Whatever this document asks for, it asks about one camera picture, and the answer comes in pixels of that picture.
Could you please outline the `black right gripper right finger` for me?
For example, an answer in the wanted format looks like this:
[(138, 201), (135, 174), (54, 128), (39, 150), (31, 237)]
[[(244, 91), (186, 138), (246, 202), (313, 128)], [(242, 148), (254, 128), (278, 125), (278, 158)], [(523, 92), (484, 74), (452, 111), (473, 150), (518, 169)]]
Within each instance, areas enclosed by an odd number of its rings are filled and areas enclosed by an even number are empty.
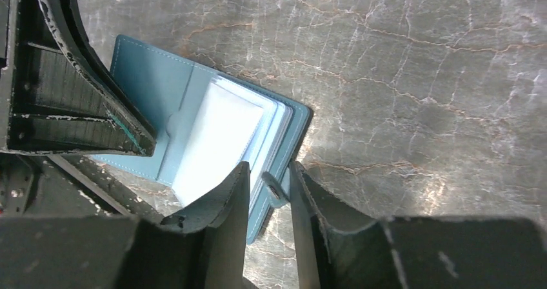
[(522, 217), (375, 219), (290, 165), (301, 288), (545, 288), (546, 232)]

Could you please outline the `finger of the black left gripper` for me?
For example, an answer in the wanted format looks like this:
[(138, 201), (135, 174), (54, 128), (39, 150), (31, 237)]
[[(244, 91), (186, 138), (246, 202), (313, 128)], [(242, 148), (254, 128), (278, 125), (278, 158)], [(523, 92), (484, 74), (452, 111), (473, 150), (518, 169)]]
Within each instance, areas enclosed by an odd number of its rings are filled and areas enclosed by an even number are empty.
[(151, 156), (156, 131), (91, 47), (77, 0), (1, 0), (1, 151)]

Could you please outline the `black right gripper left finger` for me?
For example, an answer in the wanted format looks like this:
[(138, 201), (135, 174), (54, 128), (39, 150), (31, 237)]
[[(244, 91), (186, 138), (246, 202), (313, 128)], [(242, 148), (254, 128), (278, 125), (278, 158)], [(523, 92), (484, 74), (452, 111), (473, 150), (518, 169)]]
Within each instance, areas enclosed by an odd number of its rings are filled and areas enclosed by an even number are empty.
[(131, 216), (1, 218), (2, 288), (245, 288), (250, 169), (160, 223)]

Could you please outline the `blue card holder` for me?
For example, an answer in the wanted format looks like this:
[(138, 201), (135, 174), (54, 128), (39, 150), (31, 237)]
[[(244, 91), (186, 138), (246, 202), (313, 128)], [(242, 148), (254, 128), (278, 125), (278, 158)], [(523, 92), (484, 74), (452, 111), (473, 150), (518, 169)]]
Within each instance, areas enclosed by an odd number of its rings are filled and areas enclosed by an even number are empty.
[(247, 243), (288, 202), (288, 165), (312, 120), (308, 106), (208, 66), (119, 35), (110, 72), (157, 130), (150, 157), (96, 159), (170, 187), (183, 206), (250, 166)]

